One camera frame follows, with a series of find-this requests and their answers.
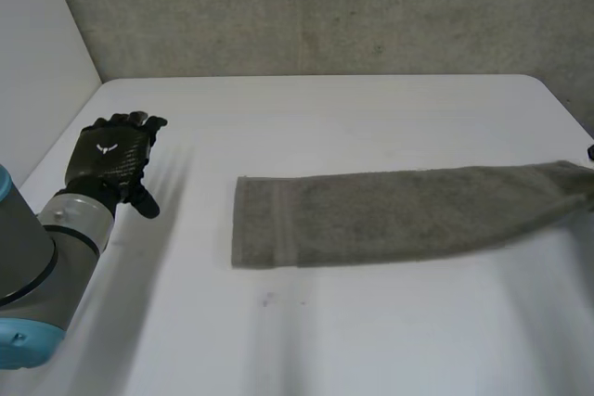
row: gray robot arm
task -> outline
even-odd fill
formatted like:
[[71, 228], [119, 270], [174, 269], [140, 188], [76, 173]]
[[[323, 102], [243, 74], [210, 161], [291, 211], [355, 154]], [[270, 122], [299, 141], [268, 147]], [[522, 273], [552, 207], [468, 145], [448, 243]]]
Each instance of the gray robot arm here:
[[141, 179], [166, 124], [133, 112], [85, 127], [66, 188], [38, 216], [0, 166], [0, 369], [32, 368], [54, 354], [107, 246], [118, 203], [159, 215]]
[[108, 208], [80, 194], [54, 196], [35, 217], [9, 186], [0, 200], [0, 369], [35, 367], [53, 355], [113, 222]]

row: gray wall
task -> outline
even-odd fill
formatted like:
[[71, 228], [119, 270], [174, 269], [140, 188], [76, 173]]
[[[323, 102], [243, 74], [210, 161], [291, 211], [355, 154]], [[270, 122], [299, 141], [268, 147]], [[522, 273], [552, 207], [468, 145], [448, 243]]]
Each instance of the gray wall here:
[[594, 0], [67, 0], [104, 81], [525, 73], [594, 130]]

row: towel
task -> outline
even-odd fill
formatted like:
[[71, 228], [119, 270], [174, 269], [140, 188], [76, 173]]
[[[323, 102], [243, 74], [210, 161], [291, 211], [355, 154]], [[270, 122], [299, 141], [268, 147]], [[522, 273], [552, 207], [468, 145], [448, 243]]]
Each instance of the towel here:
[[240, 177], [231, 262], [239, 268], [442, 258], [500, 246], [594, 205], [594, 170], [513, 167]]

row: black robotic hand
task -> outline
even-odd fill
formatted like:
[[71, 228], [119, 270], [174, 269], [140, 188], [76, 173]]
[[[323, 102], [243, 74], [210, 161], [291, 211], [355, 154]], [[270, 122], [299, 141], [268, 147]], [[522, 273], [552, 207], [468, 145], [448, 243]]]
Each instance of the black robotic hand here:
[[66, 171], [66, 189], [102, 202], [112, 213], [119, 202], [130, 203], [147, 218], [159, 215], [159, 205], [140, 184], [150, 148], [167, 120], [144, 111], [99, 118], [81, 131]]

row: white wall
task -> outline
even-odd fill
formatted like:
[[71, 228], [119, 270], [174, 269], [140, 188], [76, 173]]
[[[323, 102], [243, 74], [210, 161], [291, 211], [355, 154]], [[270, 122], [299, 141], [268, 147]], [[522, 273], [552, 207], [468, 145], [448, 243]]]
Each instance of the white wall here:
[[0, 0], [0, 163], [16, 185], [99, 85], [65, 0]]

